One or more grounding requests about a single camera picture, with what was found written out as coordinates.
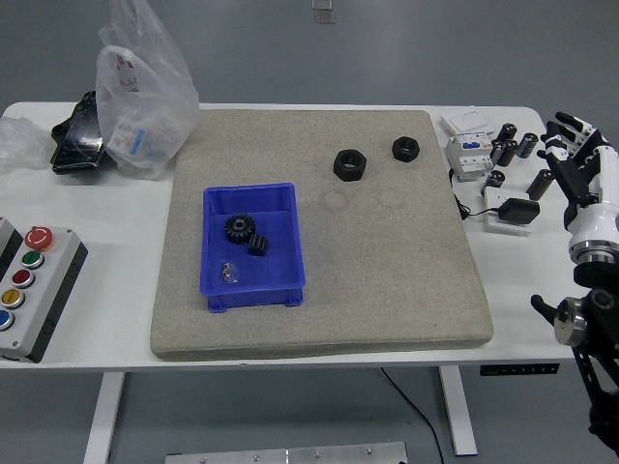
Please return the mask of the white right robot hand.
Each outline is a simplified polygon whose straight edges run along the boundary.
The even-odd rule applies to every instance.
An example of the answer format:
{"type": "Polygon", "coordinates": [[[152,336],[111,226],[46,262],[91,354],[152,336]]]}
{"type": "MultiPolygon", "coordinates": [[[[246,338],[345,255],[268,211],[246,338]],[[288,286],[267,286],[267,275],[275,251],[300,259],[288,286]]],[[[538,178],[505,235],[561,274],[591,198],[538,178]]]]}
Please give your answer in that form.
{"type": "Polygon", "coordinates": [[[569,247],[618,245],[618,151],[590,123],[557,112],[541,136],[544,159],[568,201],[569,247]]]}

